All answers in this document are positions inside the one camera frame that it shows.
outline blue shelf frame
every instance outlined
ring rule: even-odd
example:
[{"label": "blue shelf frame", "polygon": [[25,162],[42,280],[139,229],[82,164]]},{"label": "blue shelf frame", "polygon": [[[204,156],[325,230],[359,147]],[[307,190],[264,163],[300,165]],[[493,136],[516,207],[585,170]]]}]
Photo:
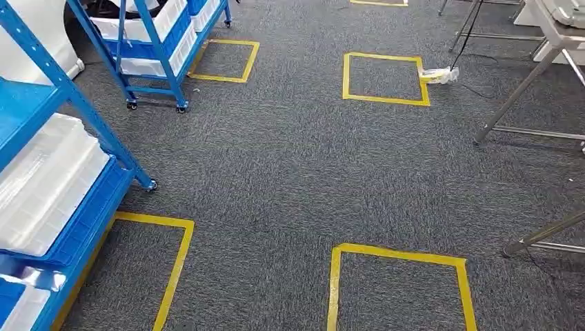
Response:
[{"label": "blue shelf frame", "polygon": [[138,161],[115,136],[91,102],[50,56],[7,0],[0,0],[0,26],[53,84],[43,86],[0,78],[0,171],[66,101],[71,103],[86,123],[95,129],[102,149],[112,155],[49,249],[52,254],[49,259],[31,260],[18,254],[0,253],[1,273],[12,274],[24,267],[32,267],[43,270],[39,279],[43,278],[43,275],[46,279],[52,279],[56,274],[60,274],[61,279],[65,277],[64,282],[56,290],[52,285],[43,286],[42,281],[37,284],[40,288],[53,290],[33,327],[33,330],[45,331],[50,329],[77,284],[132,180],[136,179],[147,190],[157,188],[157,182],[144,172]]},{"label": "blue shelf frame", "polygon": [[[0,104],[4,105],[0,108],[3,110],[1,131],[15,132],[6,136],[0,134],[0,166],[6,165],[13,158],[14,154],[18,153],[22,146],[28,142],[28,139],[36,133],[39,127],[45,123],[50,115],[57,110],[56,106],[58,105],[56,101],[67,100],[75,106],[83,119],[95,129],[101,147],[106,152],[115,155],[127,169],[132,170],[142,187],[149,190],[156,188],[156,181],[153,181],[144,172],[138,161],[126,149],[122,142],[120,142],[108,124],[101,119],[98,111],[91,102],[85,98],[63,69],[61,69],[59,64],[50,56],[40,41],[28,29],[10,4],[8,4],[7,0],[0,0],[0,25],[20,45],[22,50],[43,71],[47,78],[51,80],[53,83],[52,88],[57,90],[57,94],[51,92],[49,95],[52,97],[45,98],[47,101],[41,101],[35,110],[32,111],[33,113],[39,114],[34,122],[29,122],[27,118],[23,118],[19,114],[20,111],[30,112],[31,110],[16,109],[19,104],[15,103],[14,100],[23,100],[29,95],[47,94],[47,86],[28,84],[26,88],[13,88],[8,90],[6,92],[7,94],[0,94]],[[9,85],[12,87],[18,86],[16,83]]]},{"label": "blue shelf frame", "polygon": [[66,98],[63,88],[0,78],[0,171]]},{"label": "blue shelf frame", "polygon": [[[179,74],[175,76],[172,72],[172,68],[169,63],[169,58],[165,56],[163,46],[159,35],[155,29],[155,25],[152,22],[152,17],[144,3],[144,0],[135,0],[135,5],[138,9],[138,13],[143,21],[144,27],[146,28],[146,32],[152,41],[152,45],[154,51],[156,53],[156,58],[161,62],[163,70],[165,72],[166,77],[160,77],[155,75],[133,75],[133,74],[124,74],[120,68],[120,47],[121,44],[126,42],[123,38],[123,27],[124,27],[124,15],[122,14],[124,11],[120,10],[119,15],[119,33],[118,33],[118,47],[117,47],[117,56],[116,60],[114,60],[110,54],[110,50],[107,47],[106,43],[101,37],[101,34],[97,31],[97,29],[93,26],[90,21],[89,16],[87,15],[86,11],[83,9],[83,6],[79,3],[79,0],[67,0],[71,10],[74,12],[75,16],[79,20],[79,23],[86,31],[87,35],[89,36],[91,42],[94,44],[95,48],[99,56],[103,59],[106,67],[109,69],[110,73],[114,77],[114,80],[118,83],[120,88],[122,89],[122,93],[126,98],[127,106],[130,109],[135,109],[137,107],[137,98],[135,92],[146,92],[146,93],[159,93],[159,94],[166,94],[172,95],[177,100],[177,110],[179,112],[185,112],[186,108],[189,106],[189,101],[185,99],[183,92],[181,91],[181,83],[185,79],[187,75],[187,69],[189,65],[192,63],[195,55],[201,49],[203,42],[209,35],[209,32],[213,29],[213,26],[216,24],[217,20],[221,16],[222,12],[226,13],[226,19],[224,23],[226,26],[230,26],[232,21],[231,13],[230,13],[230,5],[228,0],[221,0],[218,8],[215,10],[213,15],[211,16],[209,22],[203,29],[203,31],[197,34],[197,41],[195,45],[189,52],[189,55],[181,67]],[[121,8],[125,8],[126,0],[121,1]],[[129,83],[129,78],[146,78],[146,79],[153,79],[159,81],[167,81],[170,88],[149,88],[145,86],[133,86]]]}]

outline white plastic container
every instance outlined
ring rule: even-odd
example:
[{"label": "white plastic container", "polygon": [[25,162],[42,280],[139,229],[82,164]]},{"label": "white plastic container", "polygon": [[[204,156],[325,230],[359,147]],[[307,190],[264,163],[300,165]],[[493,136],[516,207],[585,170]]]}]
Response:
[{"label": "white plastic container", "polygon": [[205,5],[199,11],[199,14],[191,16],[191,21],[195,25],[195,31],[201,32],[213,16],[217,7],[219,7],[219,0],[207,0]]},{"label": "white plastic container", "polygon": [[[177,76],[183,67],[189,52],[195,45],[197,40],[197,33],[195,32],[195,25],[191,21],[189,28],[181,38],[179,45],[170,56],[169,62],[172,68],[172,73]],[[124,74],[149,74],[153,76],[165,77],[163,66],[158,60],[151,59],[132,59],[123,57],[121,60],[122,72]]]},{"label": "white plastic container", "polygon": [[108,159],[79,119],[54,114],[0,172],[0,248],[43,256]]},{"label": "white plastic container", "polygon": [[23,331],[32,329],[49,296],[49,290],[41,290],[27,285],[17,304],[13,307],[10,315],[8,315],[8,318],[1,326],[0,331]]},{"label": "white plastic container", "polygon": [[[169,0],[159,14],[152,19],[161,40],[166,38],[186,6],[187,0]],[[104,39],[118,40],[118,19],[99,17],[90,17],[90,19],[98,27]],[[126,19],[124,21],[124,32],[124,39],[150,42],[150,37],[141,19]]]}]

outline gray carpet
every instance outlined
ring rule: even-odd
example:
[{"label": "gray carpet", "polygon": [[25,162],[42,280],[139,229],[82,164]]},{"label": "gray carpet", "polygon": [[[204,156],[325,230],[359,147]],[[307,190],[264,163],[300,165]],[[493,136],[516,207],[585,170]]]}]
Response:
[{"label": "gray carpet", "polygon": [[[534,68],[534,43],[470,40],[459,83],[430,86],[430,107],[341,99],[345,52],[449,66],[468,3],[450,1],[443,17],[438,7],[233,3],[232,29],[218,25],[212,37],[260,42],[250,78],[186,79],[188,114],[148,95],[129,112],[100,63],[76,78],[159,181],[154,194],[132,188],[121,210],[197,224],[165,330],[325,330],[331,249],[343,242],[467,258],[480,330],[583,330],[581,257],[499,256],[504,244],[585,208],[579,142],[492,133],[471,144]],[[512,6],[482,11],[477,31],[539,34],[507,21]],[[83,35],[76,40],[84,61],[99,61]],[[229,52],[211,47],[200,70],[241,72],[245,60]],[[408,63],[358,62],[353,92],[419,96]],[[583,132],[584,101],[571,69],[555,65],[502,123]],[[582,230],[556,239],[582,243]],[[118,223],[110,236],[64,330],[152,327],[180,231]],[[463,330],[454,281],[447,267],[344,256],[338,329]]]}]

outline yellow tape square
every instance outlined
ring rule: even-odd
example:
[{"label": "yellow tape square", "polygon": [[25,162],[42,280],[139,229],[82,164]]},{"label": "yellow tape square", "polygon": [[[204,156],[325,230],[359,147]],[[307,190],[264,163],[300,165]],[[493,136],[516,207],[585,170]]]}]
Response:
[{"label": "yellow tape square", "polygon": [[199,53],[195,57],[195,60],[191,64],[189,71],[187,72],[187,76],[190,78],[196,79],[207,79],[210,81],[230,81],[232,83],[245,83],[248,81],[248,77],[250,76],[250,72],[252,71],[252,66],[254,65],[254,60],[256,59],[256,55],[258,54],[258,49],[260,48],[260,43],[257,41],[248,41],[248,40],[232,40],[232,39],[209,39],[209,43],[227,43],[230,45],[248,45],[252,46],[252,51],[250,52],[250,56],[248,57],[248,61],[246,62],[246,66],[244,67],[244,73],[241,77],[223,77],[223,76],[215,76],[211,74],[196,74],[195,69],[197,68],[197,64],[201,61],[203,57],[203,53],[207,48],[207,45],[202,46]]},{"label": "yellow tape square", "polygon": [[159,312],[157,313],[157,319],[155,319],[155,325],[152,327],[153,331],[163,330],[164,323],[166,322],[168,311],[170,309],[170,304],[172,302],[172,298],[175,295],[175,290],[177,289],[181,271],[183,270],[183,264],[185,263],[185,258],[187,257],[187,251],[189,251],[193,230],[195,229],[195,222],[187,219],[172,219],[170,217],[135,214],[132,212],[116,212],[114,217],[110,220],[110,223],[106,226],[106,231],[94,249],[88,264],[83,268],[83,271],[81,272],[81,275],[79,276],[79,279],[77,280],[74,288],[71,289],[71,294],[63,304],[63,307],[61,307],[57,318],[53,321],[53,324],[51,325],[51,331],[58,331],[61,329],[61,326],[67,318],[69,310],[73,306],[73,303],[75,302],[77,295],[83,286],[83,283],[85,282],[95,259],[97,258],[99,250],[106,240],[106,237],[112,228],[114,221],[117,219],[138,223],[174,226],[185,229],[185,232],[183,233],[183,239],[181,240],[181,245],[179,246],[179,251],[177,252],[177,258],[175,259],[175,264],[173,265],[172,271],[170,272],[170,277],[163,295],[163,299],[161,301],[161,305],[159,307]]},{"label": "yellow tape square", "polygon": [[369,57],[371,59],[383,59],[383,60],[393,60],[393,61],[412,61],[417,64],[417,70],[421,72],[422,68],[422,59],[420,57],[394,57],[391,55],[380,55],[380,54],[370,54],[370,53],[361,53],[361,52],[349,52],[344,54],[344,73],[343,73],[343,85],[341,88],[341,97],[343,99],[354,99],[354,100],[362,100],[362,101],[374,101],[374,102],[386,102],[386,103],[399,103],[402,105],[414,105],[414,106],[430,106],[430,101],[428,100],[428,90],[426,88],[426,82],[422,81],[419,78],[419,85],[421,91],[421,100],[410,100],[410,99],[396,99],[396,98],[386,98],[386,97],[371,97],[368,95],[357,95],[349,93],[349,76],[350,76],[350,63],[351,57]]},{"label": "yellow tape square", "polygon": [[183,270],[183,264],[185,263],[185,258],[187,257],[187,251],[189,251],[191,237],[193,236],[193,230],[195,229],[195,222],[187,219],[172,219],[170,217],[134,214],[132,212],[116,212],[114,219],[174,226],[185,229],[183,239],[181,240],[181,245],[179,246],[179,251],[177,252],[177,259],[175,260],[175,264],[173,265],[172,271],[170,272],[170,277],[163,295],[163,299],[161,301],[157,319],[155,319],[155,326],[152,327],[153,331],[161,331],[163,330],[164,323],[166,322],[166,317],[168,316],[168,311],[170,309],[170,304],[172,303],[172,298],[175,295],[175,290],[177,289],[177,284],[179,283],[179,277],[181,276],[181,271]]},{"label": "yellow tape square", "polygon": [[349,0],[349,2],[358,3],[360,5],[408,7],[408,0],[404,0],[404,2],[402,2],[402,3],[386,3],[386,2],[378,2],[378,1],[360,1],[360,0]]},{"label": "yellow tape square", "polygon": [[331,252],[327,331],[336,331],[337,329],[337,312],[339,310],[339,277],[341,272],[342,252],[375,255],[378,257],[388,257],[391,259],[403,259],[409,261],[451,265],[455,267],[455,270],[457,271],[457,283],[459,284],[459,293],[461,295],[466,330],[477,331],[477,326],[475,325],[475,314],[473,312],[473,304],[471,302],[471,290],[469,289],[467,271],[465,269],[465,259],[428,253],[400,252],[397,250],[389,250],[387,248],[357,245],[354,243],[342,243],[341,245],[335,246]]}]

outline blue plastic bin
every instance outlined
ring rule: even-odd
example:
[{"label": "blue plastic bin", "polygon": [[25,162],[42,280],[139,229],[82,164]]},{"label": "blue plastic bin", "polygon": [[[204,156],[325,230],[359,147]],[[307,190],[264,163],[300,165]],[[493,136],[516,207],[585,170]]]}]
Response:
[{"label": "blue plastic bin", "polygon": [[0,328],[10,316],[24,289],[23,284],[11,283],[0,278]]},{"label": "blue plastic bin", "polygon": [[[189,10],[187,7],[181,12],[181,15],[179,15],[179,18],[170,29],[166,38],[161,40],[163,52],[167,59],[170,58],[172,53],[175,51],[175,48],[181,41],[181,38],[183,37],[183,34],[185,34],[185,31],[187,31],[190,23],[191,17],[189,16]],[[112,39],[104,39],[103,41],[110,49],[110,54],[113,57],[116,57],[118,41]],[[120,45],[120,53],[122,54],[122,57],[126,58],[152,60],[159,59],[157,57],[157,53],[155,52],[155,47],[152,45],[152,43],[139,40],[124,39]]]},{"label": "blue plastic bin", "polygon": [[205,5],[207,0],[187,0],[187,7],[189,8],[189,15],[195,16]]}]

